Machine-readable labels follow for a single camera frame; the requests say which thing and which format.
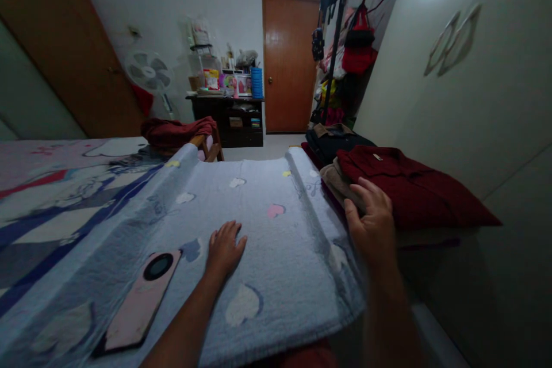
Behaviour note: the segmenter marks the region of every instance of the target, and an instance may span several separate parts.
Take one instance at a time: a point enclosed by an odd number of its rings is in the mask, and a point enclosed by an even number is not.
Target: smartphone
[[[144,343],[181,255],[175,250],[149,256],[92,357],[138,348]]]

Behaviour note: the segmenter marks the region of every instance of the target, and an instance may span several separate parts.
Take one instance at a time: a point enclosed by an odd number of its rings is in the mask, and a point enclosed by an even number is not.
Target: bed
[[[361,268],[302,149],[205,163],[198,149],[217,155],[199,137],[168,160],[129,157],[143,144],[0,144],[0,365],[138,366],[201,277],[213,229],[231,219],[248,247],[213,311],[201,366],[314,342],[363,311]],[[90,359],[146,257],[174,246],[182,258],[144,344]]]

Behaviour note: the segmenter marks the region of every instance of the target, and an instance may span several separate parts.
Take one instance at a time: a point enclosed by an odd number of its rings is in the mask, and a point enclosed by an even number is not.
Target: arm
[[[391,200],[363,178],[351,190],[366,203],[366,215],[360,218],[354,203],[345,200],[349,232],[370,275],[366,363],[376,368],[422,367],[420,338],[397,264]]]
[[[197,366],[219,291],[246,247],[246,236],[236,246],[236,234],[241,226],[236,221],[229,221],[211,235],[203,277],[142,362],[141,368]]]

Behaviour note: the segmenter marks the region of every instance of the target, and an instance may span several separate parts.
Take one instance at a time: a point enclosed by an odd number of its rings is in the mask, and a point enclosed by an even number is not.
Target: dark wooden cabinet
[[[263,108],[264,99],[249,98],[206,98],[186,97],[191,100],[196,120],[207,116],[217,122],[220,141],[223,148],[262,147],[263,146]],[[251,111],[234,109],[235,104],[249,104]],[[241,126],[231,126],[230,118],[240,118]],[[259,120],[254,126],[252,119]]]

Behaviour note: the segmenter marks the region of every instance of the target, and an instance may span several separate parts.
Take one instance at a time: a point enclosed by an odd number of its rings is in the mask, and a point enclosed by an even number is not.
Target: hanging bag
[[[351,26],[345,38],[345,50],[343,54],[343,70],[347,73],[362,74],[375,62],[378,52],[372,49],[375,40],[374,29],[370,27],[368,14],[377,9],[384,0],[381,0],[371,10],[365,6],[362,0],[355,16],[351,20]]]

